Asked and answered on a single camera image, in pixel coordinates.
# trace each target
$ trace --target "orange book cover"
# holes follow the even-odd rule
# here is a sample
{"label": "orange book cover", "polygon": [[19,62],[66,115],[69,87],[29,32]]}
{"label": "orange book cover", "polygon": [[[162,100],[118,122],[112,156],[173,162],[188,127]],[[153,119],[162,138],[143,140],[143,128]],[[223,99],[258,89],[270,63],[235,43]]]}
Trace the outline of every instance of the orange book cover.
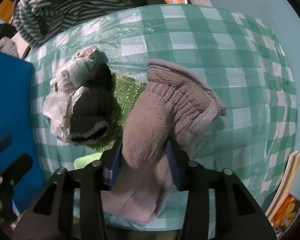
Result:
{"label": "orange book cover", "polygon": [[300,214],[300,201],[289,194],[272,219],[272,226],[280,238]]}

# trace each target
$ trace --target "gray fleece blanket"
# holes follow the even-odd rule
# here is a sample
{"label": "gray fleece blanket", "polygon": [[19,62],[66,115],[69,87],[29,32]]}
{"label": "gray fleece blanket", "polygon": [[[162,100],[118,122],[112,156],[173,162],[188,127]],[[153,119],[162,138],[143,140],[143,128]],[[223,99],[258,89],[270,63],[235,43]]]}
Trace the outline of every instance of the gray fleece blanket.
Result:
{"label": "gray fleece blanket", "polygon": [[173,190],[164,145],[173,136],[189,157],[204,128],[226,106],[188,69],[161,59],[148,61],[149,84],[130,112],[124,130],[124,164],[104,211],[139,223],[157,218]]}

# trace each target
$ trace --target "green glitter fabric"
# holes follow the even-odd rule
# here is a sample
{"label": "green glitter fabric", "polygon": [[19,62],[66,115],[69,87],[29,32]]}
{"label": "green glitter fabric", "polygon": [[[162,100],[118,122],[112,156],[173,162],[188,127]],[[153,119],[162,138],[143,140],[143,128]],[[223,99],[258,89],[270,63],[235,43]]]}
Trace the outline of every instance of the green glitter fabric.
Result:
{"label": "green glitter fabric", "polygon": [[122,135],[123,126],[139,95],[145,91],[146,83],[118,73],[112,75],[114,86],[114,107],[109,119],[109,134],[89,148],[96,152],[111,149],[115,140]]}

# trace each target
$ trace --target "checkered pattern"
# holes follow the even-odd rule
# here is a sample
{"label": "checkered pattern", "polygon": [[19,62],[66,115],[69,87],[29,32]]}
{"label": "checkered pattern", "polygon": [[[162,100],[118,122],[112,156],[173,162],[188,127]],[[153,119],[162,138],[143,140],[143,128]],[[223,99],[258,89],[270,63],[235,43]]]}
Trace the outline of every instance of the checkered pattern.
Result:
{"label": "checkered pattern", "polygon": [[[233,169],[259,204],[278,187],[297,121],[296,91],[284,53],[261,20],[197,5],[146,6],[100,17],[58,35],[28,57],[35,69],[33,137],[46,178],[60,166],[73,169],[74,159],[92,153],[58,141],[42,116],[54,71],[90,45],[98,46],[111,69],[124,75],[145,80],[147,59],[161,58],[206,80],[227,104],[228,115],[206,129],[194,159],[209,169]],[[186,192],[174,191],[159,218],[148,225],[105,217],[108,224],[123,228],[177,229],[186,201]],[[212,203],[210,229],[213,208]]]}

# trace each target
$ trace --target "blue folder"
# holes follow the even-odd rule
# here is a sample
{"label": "blue folder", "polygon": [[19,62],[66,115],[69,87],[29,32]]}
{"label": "blue folder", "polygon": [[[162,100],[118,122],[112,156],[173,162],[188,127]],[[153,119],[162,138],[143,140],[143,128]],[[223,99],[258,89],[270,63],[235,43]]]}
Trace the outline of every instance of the blue folder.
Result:
{"label": "blue folder", "polygon": [[32,168],[14,186],[13,201],[20,212],[44,185],[30,125],[32,69],[31,63],[0,53],[0,136],[12,136],[11,146],[0,153],[0,173],[22,153],[33,159]]}

